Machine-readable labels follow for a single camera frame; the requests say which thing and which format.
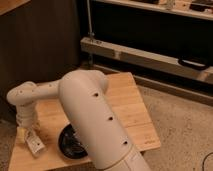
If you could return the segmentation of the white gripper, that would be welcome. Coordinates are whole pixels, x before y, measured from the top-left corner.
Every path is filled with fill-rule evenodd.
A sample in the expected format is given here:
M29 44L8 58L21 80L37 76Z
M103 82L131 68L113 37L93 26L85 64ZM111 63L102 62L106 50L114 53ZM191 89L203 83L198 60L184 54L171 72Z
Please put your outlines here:
M34 107L17 107L16 122L23 127L17 129L17 136L21 143L25 143L26 130L24 128L33 127L34 130L40 131L40 124L37 121L37 112Z

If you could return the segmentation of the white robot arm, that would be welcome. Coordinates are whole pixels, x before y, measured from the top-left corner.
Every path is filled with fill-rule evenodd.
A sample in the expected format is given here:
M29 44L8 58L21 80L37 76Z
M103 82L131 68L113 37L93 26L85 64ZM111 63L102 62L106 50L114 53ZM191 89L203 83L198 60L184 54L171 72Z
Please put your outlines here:
M94 166L101 171L151 171L109 105L106 75L98 70L75 70L46 84L25 82L7 93L17 108L17 122L31 127L35 102L58 98Z

